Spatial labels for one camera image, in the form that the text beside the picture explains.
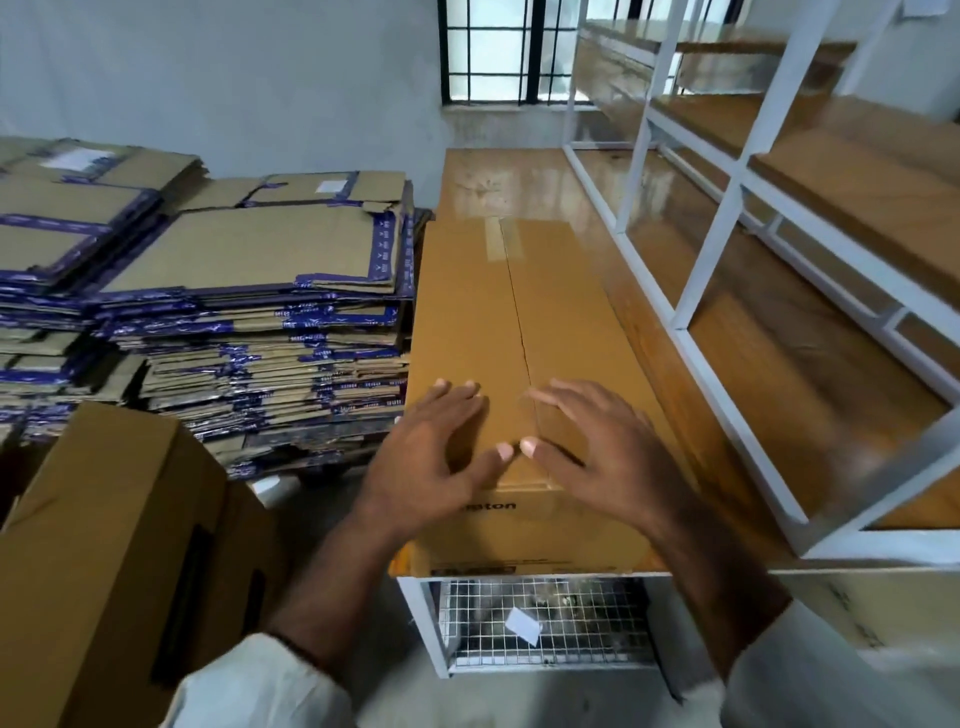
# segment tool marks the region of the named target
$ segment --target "hand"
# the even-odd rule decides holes
[[[473,456],[453,474],[446,463],[450,436],[483,409],[486,398],[469,381],[450,389],[437,383],[407,408],[380,446],[364,478],[354,512],[373,527],[386,527],[398,546],[433,521],[450,516],[506,470],[514,447],[500,443]]]
[[[699,502],[680,468],[643,415],[592,381],[551,379],[531,398],[559,407],[587,437],[580,465],[536,437],[520,441],[523,453],[586,505],[653,537]]]

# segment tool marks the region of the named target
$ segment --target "wire mesh basket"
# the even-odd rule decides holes
[[[640,579],[484,578],[445,581],[440,630],[451,671],[655,667]],[[540,624],[531,644],[506,625],[514,608]]]

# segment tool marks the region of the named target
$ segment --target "fingernail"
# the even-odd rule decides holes
[[[520,452],[527,457],[534,456],[534,450],[537,449],[537,440],[532,437],[524,437],[520,440]]]
[[[500,459],[505,463],[514,456],[514,446],[510,443],[497,443],[496,451],[500,453]]]

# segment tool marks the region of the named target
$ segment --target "open cardboard box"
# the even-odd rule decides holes
[[[4,724],[158,725],[286,571],[271,514],[175,419],[82,404],[0,534]]]
[[[501,218],[427,225],[407,401],[439,378],[473,379],[490,407],[451,443],[452,463],[498,442],[538,435],[587,455],[559,410],[524,397],[551,377],[593,379],[643,411],[695,482],[677,438],[566,223]],[[568,496],[519,456],[494,488],[418,536],[395,576],[466,573],[625,573],[648,542]]]

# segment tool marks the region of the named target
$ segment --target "right hand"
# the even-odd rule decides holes
[[[539,438],[520,440],[523,454],[584,504],[654,537],[699,503],[649,421],[618,395],[596,382],[559,379],[528,394],[559,407],[587,437],[584,465]]]

